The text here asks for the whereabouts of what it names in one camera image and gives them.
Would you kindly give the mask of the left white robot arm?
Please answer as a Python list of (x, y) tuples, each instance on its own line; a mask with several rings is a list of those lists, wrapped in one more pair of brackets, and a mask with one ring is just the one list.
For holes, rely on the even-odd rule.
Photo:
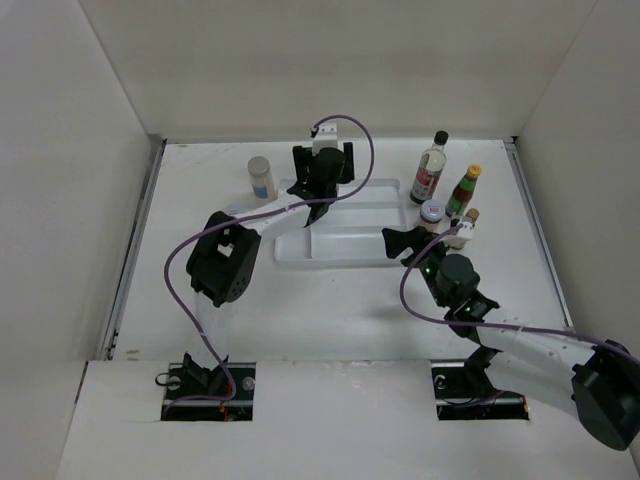
[(216, 368), (217, 352), (228, 358), (230, 304), (247, 290), (262, 245), (290, 232), (302, 230), (322, 218), (335, 202), (340, 184), (355, 179), (353, 144), (293, 148), (296, 181), (279, 198), (256, 210), (258, 215), (275, 210), (269, 218), (226, 227), (200, 238), (187, 261), (186, 271), (194, 291), (195, 317), (202, 345), (191, 344), (187, 352), (199, 365), (190, 375), (190, 386), (206, 399), (224, 387), (224, 373)]

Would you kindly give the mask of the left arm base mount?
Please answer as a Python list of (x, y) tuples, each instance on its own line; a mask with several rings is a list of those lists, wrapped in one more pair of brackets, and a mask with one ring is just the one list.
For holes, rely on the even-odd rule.
[(233, 397), (230, 397), (232, 385), (220, 366), (212, 370), (201, 367), (189, 354), (184, 355), (181, 364), (171, 364), (154, 379), (163, 389), (160, 419), (168, 422), (251, 421), (256, 364), (231, 363), (228, 369), (236, 385)]

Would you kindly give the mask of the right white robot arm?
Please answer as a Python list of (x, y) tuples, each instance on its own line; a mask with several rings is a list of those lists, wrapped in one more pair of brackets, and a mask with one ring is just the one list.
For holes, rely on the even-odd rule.
[(483, 295), (469, 258), (446, 241), (460, 225), (435, 235), (422, 227), (385, 228), (385, 253), (402, 253), (405, 272), (418, 271), (436, 305), (439, 324), (476, 344), (464, 384), (483, 396), (493, 389), (534, 398), (576, 419), (598, 442), (617, 451), (639, 434), (639, 360), (624, 345), (570, 330), (524, 325)]

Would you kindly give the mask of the tall dark soy sauce bottle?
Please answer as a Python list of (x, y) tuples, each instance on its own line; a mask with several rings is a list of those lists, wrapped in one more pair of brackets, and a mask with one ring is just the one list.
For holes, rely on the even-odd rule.
[(410, 199), (414, 203), (422, 204), (433, 197), (447, 162), (444, 147), (448, 139), (446, 131), (438, 131), (431, 147), (423, 152), (410, 190)]

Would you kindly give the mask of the blue label spice jar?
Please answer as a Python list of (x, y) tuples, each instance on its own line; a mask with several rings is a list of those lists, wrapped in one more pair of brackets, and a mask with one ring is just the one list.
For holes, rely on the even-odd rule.
[(270, 203), (277, 198), (271, 166), (267, 158), (254, 156), (247, 163), (251, 186), (255, 197), (264, 203)]

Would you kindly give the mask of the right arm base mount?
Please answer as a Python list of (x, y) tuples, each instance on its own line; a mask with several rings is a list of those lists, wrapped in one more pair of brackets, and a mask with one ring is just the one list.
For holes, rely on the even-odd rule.
[(486, 375), (493, 349), (479, 347), (466, 360), (435, 361), (431, 376), (441, 421), (529, 420), (525, 397), (495, 388)]

